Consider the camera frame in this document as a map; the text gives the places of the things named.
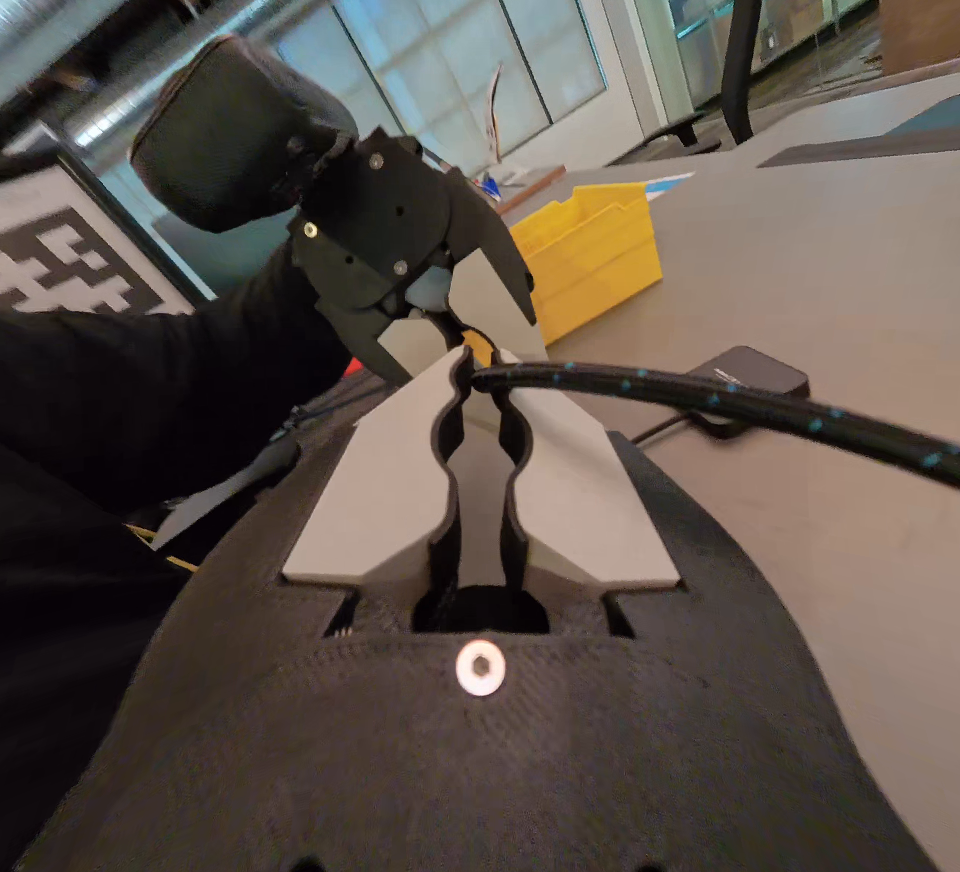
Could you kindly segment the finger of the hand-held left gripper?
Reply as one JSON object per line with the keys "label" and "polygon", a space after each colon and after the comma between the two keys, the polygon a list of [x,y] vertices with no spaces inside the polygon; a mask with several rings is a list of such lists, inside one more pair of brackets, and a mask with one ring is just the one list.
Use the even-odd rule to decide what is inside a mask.
{"label": "finger of the hand-held left gripper", "polygon": [[400,319],[377,338],[377,375],[408,383],[460,347],[460,338],[438,319]]}
{"label": "finger of the hand-held left gripper", "polygon": [[528,320],[482,250],[456,264],[448,308],[467,331],[486,339],[491,350],[508,352],[522,362],[546,360],[539,324]]}

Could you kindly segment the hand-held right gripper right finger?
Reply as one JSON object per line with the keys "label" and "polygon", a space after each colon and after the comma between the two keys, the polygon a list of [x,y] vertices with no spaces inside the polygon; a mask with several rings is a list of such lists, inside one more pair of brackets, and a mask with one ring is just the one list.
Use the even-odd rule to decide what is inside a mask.
{"label": "hand-held right gripper right finger", "polygon": [[676,588],[678,568],[604,426],[559,390],[488,395],[514,465],[500,536],[507,585]]}

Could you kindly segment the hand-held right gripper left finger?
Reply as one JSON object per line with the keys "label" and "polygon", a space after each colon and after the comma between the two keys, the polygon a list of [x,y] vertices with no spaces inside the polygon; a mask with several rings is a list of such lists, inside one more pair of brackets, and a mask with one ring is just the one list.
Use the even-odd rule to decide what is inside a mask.
{"label": "hand-held right gripper left finger", "polygon": [[450,351],[354,425],[284,566],[290,583],[372,592],[416,614],[458,588],[450,457],[464,442],[474,355]]}

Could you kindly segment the yellow plastic bin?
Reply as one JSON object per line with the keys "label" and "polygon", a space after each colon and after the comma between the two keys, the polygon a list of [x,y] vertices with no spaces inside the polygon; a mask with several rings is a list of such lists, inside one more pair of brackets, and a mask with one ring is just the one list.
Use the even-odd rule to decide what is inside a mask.
{"label": "yellow plastic bin", "polygon": [[649,187],[578,185],[509,229],[547,347],[663,279]]}

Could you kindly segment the black adapter hub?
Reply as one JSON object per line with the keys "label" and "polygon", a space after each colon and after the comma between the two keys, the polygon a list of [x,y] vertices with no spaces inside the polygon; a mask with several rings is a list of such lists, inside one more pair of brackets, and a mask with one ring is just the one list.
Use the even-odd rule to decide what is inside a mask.
{"label": "black adapter hub", "polygon": [[[809,376],[785,362],[747,346],[725,350],[690,370],[690,375],[714,383],[748,387],[772,395],[809,399]],[[685,420],[698,431],[720,442],[739,438],[752,427],[739,420],[688,413]]]}

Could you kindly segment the person's left forearm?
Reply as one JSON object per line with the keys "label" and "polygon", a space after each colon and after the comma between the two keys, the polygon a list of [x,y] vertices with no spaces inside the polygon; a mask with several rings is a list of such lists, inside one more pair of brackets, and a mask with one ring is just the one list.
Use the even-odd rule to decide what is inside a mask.
{"label": "person's left forearm", "polygon": [[287,244],[191,314],[2,313],[2,526],[73,494],[132,511],[244,467],[352,360],[318,300]]}

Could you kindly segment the wooden table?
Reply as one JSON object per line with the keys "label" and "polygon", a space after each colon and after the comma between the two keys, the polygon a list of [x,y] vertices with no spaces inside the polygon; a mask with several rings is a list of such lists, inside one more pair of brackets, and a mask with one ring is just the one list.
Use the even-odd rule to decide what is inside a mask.
{"label": "wooden table", "polygon": [[473,185],[480,198],[504,217],[564,178],[567,173],[564,165],[510,173],[502,180],[496,180],[493,173],[488,172],[483,181],[475,181]]}

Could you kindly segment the white curved holder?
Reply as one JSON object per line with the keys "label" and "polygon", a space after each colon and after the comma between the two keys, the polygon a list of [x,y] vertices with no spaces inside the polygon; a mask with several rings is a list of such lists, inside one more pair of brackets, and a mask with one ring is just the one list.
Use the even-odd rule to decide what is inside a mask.
{"label": "white curved holder", "polygon": [[484,122],[486,133],[487,161],[490,165],[499,165],[502,163],[502,151],[500,141],[500,130],[497,115],[497,97],[498,87],[503,74],[504,63],[499,62],[494,73],[491,75],[487,89],[484,105]]}

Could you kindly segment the framed marker sign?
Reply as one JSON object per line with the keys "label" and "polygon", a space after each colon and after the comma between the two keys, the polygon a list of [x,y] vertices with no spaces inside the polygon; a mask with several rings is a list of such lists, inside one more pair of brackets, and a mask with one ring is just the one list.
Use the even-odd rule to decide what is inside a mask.
{"label": "framed marker sign", "polygon": [[3,311],[189,314],[213,297],[69,140],[36,124],[2,143]]}

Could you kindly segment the person's black clothing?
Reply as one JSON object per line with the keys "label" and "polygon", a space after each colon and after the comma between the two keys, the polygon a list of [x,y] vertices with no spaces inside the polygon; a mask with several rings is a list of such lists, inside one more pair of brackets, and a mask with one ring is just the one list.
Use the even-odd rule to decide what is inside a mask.
{"label": "person's black clothing", "polygon": [[301,657],[315,605],[280,576],[306,523],[307,460],[191,573],[141,542],[131,511],[217,486],[276,433],[117,430],[2,441],[2,870],[93,843],[119,796],[201,735],[223,701]]}

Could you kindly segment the black office chair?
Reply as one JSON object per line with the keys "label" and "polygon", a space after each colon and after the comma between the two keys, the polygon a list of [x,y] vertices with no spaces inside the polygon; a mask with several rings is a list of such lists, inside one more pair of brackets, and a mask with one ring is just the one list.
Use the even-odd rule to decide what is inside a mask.
{"label": "black office chair", "polygon": [[663,140],[685,154],[712,151],[697,138],[702,105],[718,99],[733,140],[753,135],[749,89],[763,0],[626,0],[653,110],[640,114],[647,149]]}

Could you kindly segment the frosted window wall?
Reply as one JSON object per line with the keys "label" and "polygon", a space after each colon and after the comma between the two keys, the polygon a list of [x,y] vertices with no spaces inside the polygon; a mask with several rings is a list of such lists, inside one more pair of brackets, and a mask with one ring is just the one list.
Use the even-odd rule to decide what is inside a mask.
{"label": "frosted window wall", "polygon": [[[652,111],[626,0],[330,0],[266,43],[367,133],[413,134],[470,175],[614,163]],[[502,163],[484,105],[496,98]]]}

